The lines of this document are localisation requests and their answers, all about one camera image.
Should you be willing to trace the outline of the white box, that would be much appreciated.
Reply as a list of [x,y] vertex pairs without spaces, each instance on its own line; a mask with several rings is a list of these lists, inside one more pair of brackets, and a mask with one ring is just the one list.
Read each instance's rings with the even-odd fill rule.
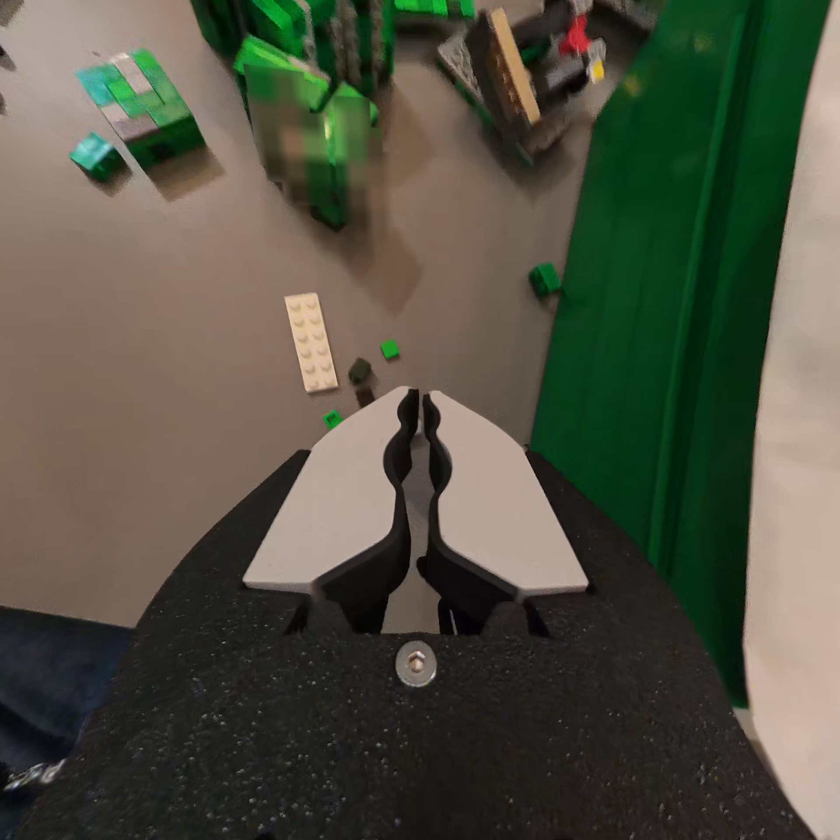
[[805,98],[764,355],[744,658],[790,803],[839,838],[839,10]]

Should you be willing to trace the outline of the person's dark trousers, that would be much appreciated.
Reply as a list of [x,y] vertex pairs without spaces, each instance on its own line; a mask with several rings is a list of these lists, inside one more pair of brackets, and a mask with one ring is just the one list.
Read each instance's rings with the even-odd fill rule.
[[1,609],[2,838],[70,802],[86,781],[119,663],[135,630]]

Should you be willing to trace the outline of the grey desk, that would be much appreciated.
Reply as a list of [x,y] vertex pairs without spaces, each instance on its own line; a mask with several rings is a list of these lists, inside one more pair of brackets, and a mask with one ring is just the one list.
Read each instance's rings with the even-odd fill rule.
[[[431,38],[403,36],[366,237],[267,181],[188,2],[23,2],[2,26],[2,605],[134,625],[325,413],[355,411],[360,356],[377,395],[440,390],[526,444],[554,319],[527,274],[564,265],[593,121],[638,47],[605,14],[591,26],[606,79],[533,169],[484,133]],[[68,155],[114,136],[75,73],[139,47],[207,149],[100,188]],[[305,391],[291,335],[285,296],[309,292],[330,392]]]

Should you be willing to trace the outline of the green tiled block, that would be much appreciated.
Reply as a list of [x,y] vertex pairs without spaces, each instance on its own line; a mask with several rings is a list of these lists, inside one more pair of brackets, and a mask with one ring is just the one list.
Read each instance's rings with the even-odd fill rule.
[[143,172],[206,147],[193,112],[150,50],[119,53],[75,76]]

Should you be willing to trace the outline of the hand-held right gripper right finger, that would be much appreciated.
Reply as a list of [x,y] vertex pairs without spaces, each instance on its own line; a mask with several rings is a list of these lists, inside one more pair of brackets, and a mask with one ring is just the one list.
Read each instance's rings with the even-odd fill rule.
[[423,396],[433,496],[418,570],[477,633],[501,603],[578,595],[590,582],[525,449],[441,391]]

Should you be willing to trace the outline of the large green board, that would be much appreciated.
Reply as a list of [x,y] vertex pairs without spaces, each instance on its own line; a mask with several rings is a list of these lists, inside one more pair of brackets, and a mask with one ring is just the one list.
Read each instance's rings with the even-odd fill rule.
[[642,550],[736,707],[760,383],[830,6],[659,14],[595,120],[530,441]]

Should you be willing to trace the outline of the green brick build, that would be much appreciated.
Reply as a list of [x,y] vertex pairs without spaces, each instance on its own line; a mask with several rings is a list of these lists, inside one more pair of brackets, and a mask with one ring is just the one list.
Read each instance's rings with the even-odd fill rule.
[[375,103],[255,36],[234,70],[267,179],[331,229],[368,225],[382,163]]

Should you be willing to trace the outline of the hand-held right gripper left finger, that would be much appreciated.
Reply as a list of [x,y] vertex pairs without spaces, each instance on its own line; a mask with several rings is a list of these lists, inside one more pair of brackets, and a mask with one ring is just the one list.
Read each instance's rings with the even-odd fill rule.
[[382,630],[410,568],[403,482],[419,391],[398,386],[342,421],[308,453],[243,584],[338,604],[357,634]]

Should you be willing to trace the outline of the white two-by-six plate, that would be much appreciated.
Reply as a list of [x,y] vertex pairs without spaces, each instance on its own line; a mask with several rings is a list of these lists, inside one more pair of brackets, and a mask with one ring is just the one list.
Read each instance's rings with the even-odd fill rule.
[[304,390],[321,393],[340,386],[316,292],[285,296],[291,335]]

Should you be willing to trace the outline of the tall green brick structure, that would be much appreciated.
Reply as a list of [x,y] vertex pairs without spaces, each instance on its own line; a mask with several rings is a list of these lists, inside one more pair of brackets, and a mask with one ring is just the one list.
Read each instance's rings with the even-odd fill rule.
[[247,56],[287,59],[372,97],[392,78],[393,1],[192,1],[205,41],[244,73]]

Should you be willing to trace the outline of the bright green flat plate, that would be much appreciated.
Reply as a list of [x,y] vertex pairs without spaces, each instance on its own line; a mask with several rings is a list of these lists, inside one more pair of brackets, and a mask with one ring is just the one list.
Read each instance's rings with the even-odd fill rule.
[[406,19],[472,20],[476,17],[474,1],[394,1],[395,12]]

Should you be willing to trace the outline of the grey and brown brick model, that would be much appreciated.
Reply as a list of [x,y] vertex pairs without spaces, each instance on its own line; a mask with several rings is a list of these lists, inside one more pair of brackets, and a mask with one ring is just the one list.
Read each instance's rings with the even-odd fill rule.
[[538,13],[516,24],[502,7],[483,9],[438,46],[437,63],[502,148],[533,166],[562,140],[572,101],[606,76],[606,42],[587,33],[593,7],[648,33],[667,5],[542,2]]

